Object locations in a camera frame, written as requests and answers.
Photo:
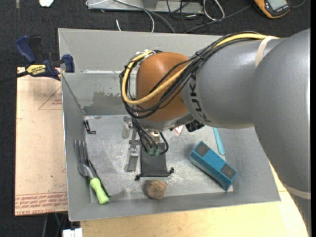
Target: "metal bracket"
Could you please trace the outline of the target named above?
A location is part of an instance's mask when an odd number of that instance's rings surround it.
[[[137,131],[134,129],[132,133],[132,139],[129,141],[130,147],[128,149],[128,159],[125,167],[126,172],[136,171],[138,157],[140,156],[140,141],[136,140]]]

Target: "brown stone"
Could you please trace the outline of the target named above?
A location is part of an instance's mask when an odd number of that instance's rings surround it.
[[[146,186],[146,195],[153,199],[162,199],[167,184],[163,181],[152,180]]]

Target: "blue clamp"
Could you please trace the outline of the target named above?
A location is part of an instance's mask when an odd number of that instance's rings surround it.
[[[28,38],[28,35],[22,36],[15,42],[15,46],[18,49],[19,53],[29,61],[29,66],[36,62],[36,56],[33,54],[29,46]]]
[[[28,64],[25,67],[26,74],[23,74],[23,76],[31,75],[33,77],[50,77],[56,80],[60,80],[60,73],[58,70],[55,69],[55,66],[59,66],[63,63],[66,66],[66,72],[75,72],[74,60],[72,56],[69,54],[65,54],[62,57],[62,60],[59,60],[57,62],[51,63],[49,60],[44,60],[43,64],[45,65],[45,68],[43,65],[33,65],[36,62],[37,58],[33,54],[32,49],[30,48],[28,38],[28,35],[24,35],[15,42],[15,45],[19,53],[28,60]]]
[[[65,54],[62,58],[63,62],[66,66],[66,72],[67,73],[74,73],[75,72],[75,64],[74,59],[70,54]]]

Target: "blue block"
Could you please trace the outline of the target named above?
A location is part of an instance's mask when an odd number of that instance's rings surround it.
[[[190,161],[220,183],[225,191],[238,175],[237,171],[202,141],[190,153]]]

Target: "handheld meter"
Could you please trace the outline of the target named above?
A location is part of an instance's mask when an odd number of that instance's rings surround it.
[[[290,0],[254,0],[259,9],[269,18],[279,18],[292,8]]]

